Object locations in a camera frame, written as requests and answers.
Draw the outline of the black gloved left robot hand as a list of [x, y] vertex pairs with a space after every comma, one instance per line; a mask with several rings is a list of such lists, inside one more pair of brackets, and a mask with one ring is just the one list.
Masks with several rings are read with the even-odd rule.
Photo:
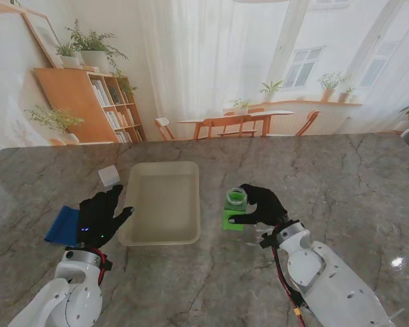
[[115, 216], [122, 185], [115, 185], [106, 192], [98, 192], [79, 204], [76, 243], [86, 249], [99, 249], [116, 234], [124, 222], [132, 216], [134, 208], [125, 207]]

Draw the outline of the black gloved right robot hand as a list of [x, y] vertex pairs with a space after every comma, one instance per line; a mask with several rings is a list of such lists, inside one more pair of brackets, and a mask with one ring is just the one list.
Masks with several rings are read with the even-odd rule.
[[231, 216], [228, 219], [230, 224], [254, 225], [263, 223], [268, 226], [276, 226], [283, 223], [288, 217], [288, 211], [270, 189], [249, 184], [242, 184], [240, 188], [247, 194], [248, 204], [256, 205], [256, 210], [248, 214]]

